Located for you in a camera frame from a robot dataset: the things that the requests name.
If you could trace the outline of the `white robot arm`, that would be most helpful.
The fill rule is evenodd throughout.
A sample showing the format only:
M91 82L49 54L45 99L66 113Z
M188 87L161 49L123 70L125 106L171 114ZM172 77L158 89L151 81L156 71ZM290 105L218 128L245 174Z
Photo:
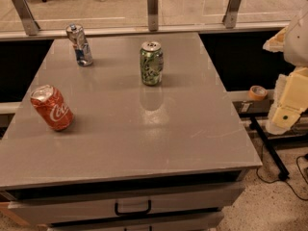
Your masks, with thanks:
M288 26L268 39L263 48L282 52L284 60L295 66L288 76L278 76L266 124L269 133L282 135L308 109L308 6L305 5Z

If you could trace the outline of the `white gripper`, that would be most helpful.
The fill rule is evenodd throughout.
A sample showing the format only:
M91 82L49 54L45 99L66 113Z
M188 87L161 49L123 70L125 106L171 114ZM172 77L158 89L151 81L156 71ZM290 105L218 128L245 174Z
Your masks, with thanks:
M263 49L282 52L287 28L268 39ZM280 74L275 83L266 129L270 134L282 135L308 109L308 68L297 66L288 76Z

